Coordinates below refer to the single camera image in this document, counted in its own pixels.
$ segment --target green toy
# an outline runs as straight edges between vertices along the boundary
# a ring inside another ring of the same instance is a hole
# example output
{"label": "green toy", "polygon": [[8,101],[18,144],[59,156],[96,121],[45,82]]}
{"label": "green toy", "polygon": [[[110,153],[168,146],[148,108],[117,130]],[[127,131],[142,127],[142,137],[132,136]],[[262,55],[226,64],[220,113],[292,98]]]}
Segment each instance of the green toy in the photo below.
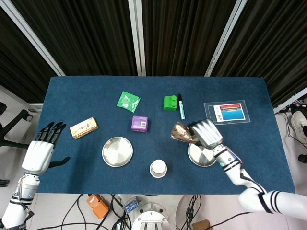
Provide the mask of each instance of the green toy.
{"label": "green toy", "polygon": [[177,97],[175,95],[164,97],[163,110],[166,110],[166,111],[176,111],[177,110]]}

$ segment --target orange box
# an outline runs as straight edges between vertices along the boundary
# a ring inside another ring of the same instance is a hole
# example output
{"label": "orange box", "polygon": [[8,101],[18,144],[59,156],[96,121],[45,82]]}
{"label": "orange box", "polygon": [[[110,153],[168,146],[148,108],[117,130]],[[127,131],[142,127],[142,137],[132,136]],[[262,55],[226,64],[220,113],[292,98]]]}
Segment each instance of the orange box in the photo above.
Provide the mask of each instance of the orange box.
{"label": "orange box", "polygon": [[105,202],[98,196],[97,194],[92,194],[88,199],[87,203],[93,209],[94,214],[102,219],[106,213],[109,211],[109,207],[105,204]]}

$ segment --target green bag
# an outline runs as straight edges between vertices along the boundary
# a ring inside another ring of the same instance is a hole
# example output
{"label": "green bag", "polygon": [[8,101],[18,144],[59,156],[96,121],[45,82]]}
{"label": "green bag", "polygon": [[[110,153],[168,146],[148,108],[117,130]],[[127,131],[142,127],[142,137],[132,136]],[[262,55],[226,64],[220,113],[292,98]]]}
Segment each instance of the green bag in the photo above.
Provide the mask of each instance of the green bag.
{"label": "green bag", "polygon": [[131,93],[123,91],[117,103],[117,107],[127,109],[134,113],[134,111],[136,110],[136,107],[139,104],[140,99],[141,98],[138,96],[135,96]]}

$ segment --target marker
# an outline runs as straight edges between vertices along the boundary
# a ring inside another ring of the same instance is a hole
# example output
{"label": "marker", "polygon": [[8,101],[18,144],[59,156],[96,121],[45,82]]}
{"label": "marker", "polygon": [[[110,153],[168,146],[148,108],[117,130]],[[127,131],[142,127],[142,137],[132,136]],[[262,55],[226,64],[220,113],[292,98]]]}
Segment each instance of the marker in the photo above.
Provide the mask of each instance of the marker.
{"label": "marker", "polygon": [[180,109],[180,115],[181,115],[181,120],[185,120],[186,117],[184,115],[184,110],[183,110],[183,103],[182,103],[182,97],[181,94],[178,94],[178,102],[179,102],[179,109]]}

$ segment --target purple box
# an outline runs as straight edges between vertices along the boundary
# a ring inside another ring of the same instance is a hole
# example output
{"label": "purple box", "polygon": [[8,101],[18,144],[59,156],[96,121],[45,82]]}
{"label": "purple box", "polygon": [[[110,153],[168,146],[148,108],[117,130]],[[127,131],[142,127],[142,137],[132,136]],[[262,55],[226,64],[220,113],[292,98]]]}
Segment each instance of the purple box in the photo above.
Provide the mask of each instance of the purple box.
{"label": "purple box", "polygon": [[148,117],[146,116],[133,116],[131,129],[134,132],[147,133]]}

